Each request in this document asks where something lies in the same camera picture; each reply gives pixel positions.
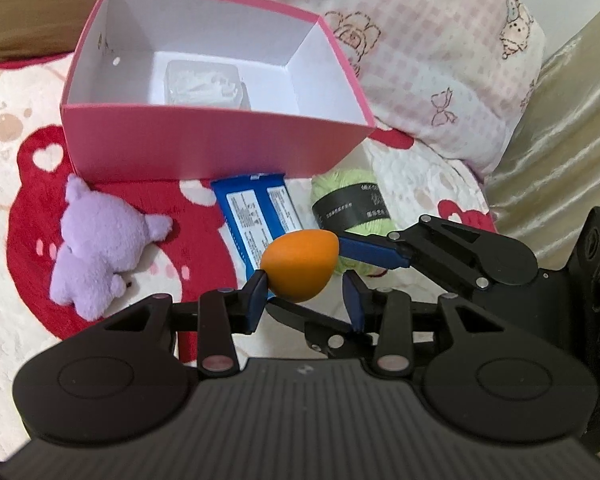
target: beige satin fabric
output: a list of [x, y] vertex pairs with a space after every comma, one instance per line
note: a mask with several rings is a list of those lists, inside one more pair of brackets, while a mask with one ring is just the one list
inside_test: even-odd
[[600, 13], [543, 67], [486, 194], [501, 233], [564, 265], [600, 205]]

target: green yarn ball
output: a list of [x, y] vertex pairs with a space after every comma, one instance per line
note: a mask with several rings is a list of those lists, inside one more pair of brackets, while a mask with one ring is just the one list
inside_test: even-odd
[[[314, 176], [311, 179], [311, 204], [315, 204], [323, 196], [341, 189], [351, 186], [352, 184], [377, 184], [378, 180], [372, 171], [369, 170], [334, 170], [324, 175]], [[390, 218], [380, 218], [365, 222], [363, 224], [347, 229], [348, 233], [359, 235], [381, 235], [387, 236], [389, 232], [395, 231], [394, 221]], [[353, 269], [361, 276], [374, 276], [381, 274], [384, 269], [357, 262], [350, 258], [340, 257], [335, 272], [342, 274], [345, 270]]]

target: black label band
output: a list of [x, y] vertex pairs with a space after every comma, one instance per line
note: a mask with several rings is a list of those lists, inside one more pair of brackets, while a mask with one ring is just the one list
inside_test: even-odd
[[371, 182], [336, 189], [318, 200], [312, 209], [320, 228], [334, 232], [390, 218], [378, 184]]

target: blue snack bar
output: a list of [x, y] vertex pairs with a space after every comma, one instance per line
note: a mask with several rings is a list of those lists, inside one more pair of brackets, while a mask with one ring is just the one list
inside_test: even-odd
[[212, 181], [211, 188], [244, 261], [247, 280], [273, 240], [302, 229], [282, 174], [224, 178]]

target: white blanket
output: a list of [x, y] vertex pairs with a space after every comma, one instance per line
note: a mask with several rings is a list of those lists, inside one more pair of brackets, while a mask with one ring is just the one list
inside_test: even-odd
[[[69, 67], [70, 57], [20, 70], [0, 70], [0, 460], [23, 444], [27, 435], [11, 400], [11, 383], [17, 370], [35, 354], [58, 340], [32, 314], [20, 298], [14, 279], [26, 287], [27, 276], [11, 276], [6, 263], [5, 243], [8, 237], [10, 209], [21, 182], [16, 154], [21, 144], [32, 138], [38, 128], [59, 124], [58, 103]], [[472, 174], [457, 161], [446, 161], [421, 142], [397, 132], [378, 130], [366, 140], [364, 149], [378, 176], [389, 211], [399, 228], [413, 224], [419, 215], [444, 216], [474, 226], [492, 226], [480, 188]], [[43, 172], [53, 172], [62, 158], [57, 144], [40, 146], [24, 160]], [[288, 187], [305, 227], [314, 226], [309, 204], [309, 181], [289, 181]], [[199, 206], [216, 208], [215, 197], [199, 182], [182, 182], [180, 190]], [[196, 233], [190, 234], [195, 242]], [[226, 226], [216, 233], [222, 237], [232, 256], [239, 283], [244, 282], [244, 266], [237, 256]], [[48, 240], [26, 240], [33, 244], [35, 258], [53, 257], [53, 244]], [[154, 292], [169, 292], [174, 301], [182, 298], [181, 280], [194, 280], [184, 272], [177, 273], [166, 254], [150, 246], [143, 254], [141, 269], [134, 273], [138, 287], [130, 290], [110, 312], [115, 312]], [[370, 280], [373, 286], [396, 286], [408, 291], [416, 300], [435, 300], [439, 288], [414, 270], [400, 270]], [[321, 312], [345, 319], [340, 297], [339, 278], [333, 278], [327, 289], [310, 305]], [[236, 336], [238, 354], [244, 364], [248, 356], [300, 357], [317, 356], [309, 350], [304, 338], [264, 315], [258, 331], [251, 336]]]

